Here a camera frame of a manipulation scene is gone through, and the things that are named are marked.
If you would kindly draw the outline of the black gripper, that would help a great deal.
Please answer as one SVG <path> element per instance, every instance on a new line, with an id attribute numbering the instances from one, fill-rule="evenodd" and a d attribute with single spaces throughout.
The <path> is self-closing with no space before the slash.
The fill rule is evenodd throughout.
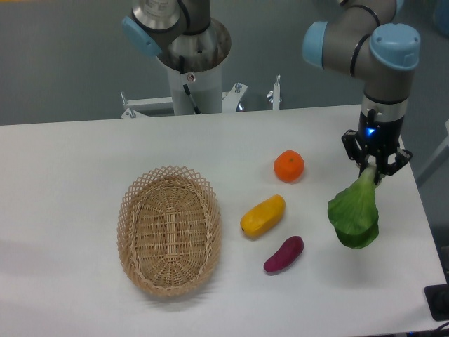
<path id="1" fill-rule="evenodd" d="M 403 120 L 404 116 L 384 121 L 380 114 L 362 107 L 358 130 L 349 129 L 341 137 L 347 156 L 356 163 L 359 175 L 368 166 L 370 154 L 375 154 L 375 185 L 379 185 L 383 177 L 397 173 L 413 158 L 411 151 L 398 147 Z M 388 154 L 393 153 L 394 161 L 389 163 Z"/>

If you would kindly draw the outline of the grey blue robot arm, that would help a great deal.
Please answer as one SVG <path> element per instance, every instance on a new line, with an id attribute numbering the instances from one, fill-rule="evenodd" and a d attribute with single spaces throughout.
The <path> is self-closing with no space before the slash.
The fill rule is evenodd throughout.
<path id="1" fill-rule="evenodd" d="M 335 23 L 315 22 L 305 33 L 302 56 L 325 70 L 365 83 L 358 128 L 342 136 L 348 157 L 378 183 L 412 158 L 399 136 L 415 68 L 416 29 L 394 23 L 401 1 L 341 1 Z M 222 65 L 231 49 L 225 26 L 213 19 L 209 1 L 134 1 L 121 23 L 141 54 L 156 58 L 169 78 L 177 115 L 234 112 L 245 88 L 222 94 Z"/>

